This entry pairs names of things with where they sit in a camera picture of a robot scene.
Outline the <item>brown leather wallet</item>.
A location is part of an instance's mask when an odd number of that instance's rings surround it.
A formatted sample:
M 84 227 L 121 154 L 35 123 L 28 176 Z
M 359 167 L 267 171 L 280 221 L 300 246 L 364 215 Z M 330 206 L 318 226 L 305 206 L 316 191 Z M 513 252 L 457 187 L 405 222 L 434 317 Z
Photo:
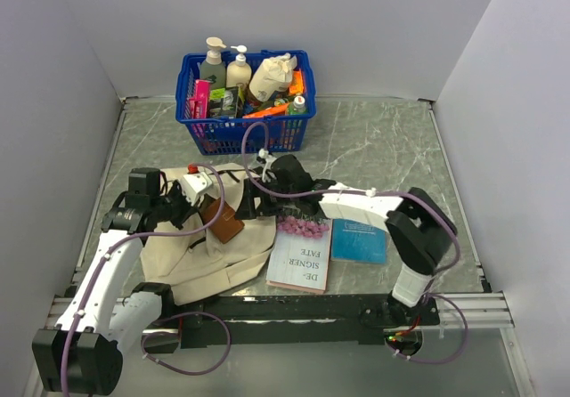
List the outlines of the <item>brown leather wallet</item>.
M 214 216 L 211 219 L 202 219 L 202 222 L 209 223 L 214 218 Z M 224 202 L 222 213 L 218 219 L 214 221 L 214 223 L 209 227 L 209 230 L 222 244 L 226 244 L 231 241 L 243 229 L 244 222 L 235 218 L 235 210 L 227 202 Z

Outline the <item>beige canvas backpack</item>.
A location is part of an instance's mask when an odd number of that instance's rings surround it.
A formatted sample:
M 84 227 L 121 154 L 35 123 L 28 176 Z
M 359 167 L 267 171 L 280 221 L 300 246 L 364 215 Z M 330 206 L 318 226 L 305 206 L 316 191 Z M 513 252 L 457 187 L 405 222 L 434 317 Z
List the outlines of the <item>beige canvas backpack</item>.
M 220 174 L 227 202 L 235 211 L 247 178 L 243 166 L 226 163 L 215 166 Z M 219 185 L 211 172 L 213 187 L 207 194 L 220 198 Z M 209 230 L 182 237 L 149 237 L 141 252 L 145 281 L 170 285 L 178 305 L 196 302 L 235 288 L 255 278 L 266 263 L 276 235 L 275 217 L 245 220 L 244 229 L 222 244 Z M 204 223 L 192 215 L 182 231 L 198 229 Z

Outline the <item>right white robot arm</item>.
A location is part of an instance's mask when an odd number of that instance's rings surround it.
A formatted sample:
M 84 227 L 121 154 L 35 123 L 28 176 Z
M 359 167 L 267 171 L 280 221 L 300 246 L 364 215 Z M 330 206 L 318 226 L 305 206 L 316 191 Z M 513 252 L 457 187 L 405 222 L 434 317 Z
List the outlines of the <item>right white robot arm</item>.
M 284 207 L 329 220 L 348 220 L 386 232 L 402 267 L 386 297 L 383 313 L 403 325 L 425 317 L 428 291 L 436 276 L 447 271 L 442 260 L 460 247 L 457 228 L 422 189 L 359 190 L 331 179 L 313 178 L 293 155 L 275 158 L 266 150 L 260 167 L 245 171 L 236 216 L 276 216 Z

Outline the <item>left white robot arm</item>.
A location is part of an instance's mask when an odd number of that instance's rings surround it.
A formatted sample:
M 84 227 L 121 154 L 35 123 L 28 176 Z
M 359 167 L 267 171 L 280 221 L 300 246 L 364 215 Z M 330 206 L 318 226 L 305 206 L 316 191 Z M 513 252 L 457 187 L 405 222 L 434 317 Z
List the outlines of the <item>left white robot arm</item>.
M 176 306 L 168 284 L 143 282 L 119 304 L 121 288 L 149 238 L 160 236 L 157 225 L 171 223 L 171 236 L 187 236 L 184 222 L 208 190 L 222 184 L 219 173 L 202 164 L 172 182 L 154 167 L 131 170 L 126 190 L 103 217 L 94 259 L 77 293 L 54 326 L 39 329 L 32 341 L 47 392 L 110 395 L 134 341 L 150 324 L 163 328 L 173 322 Z

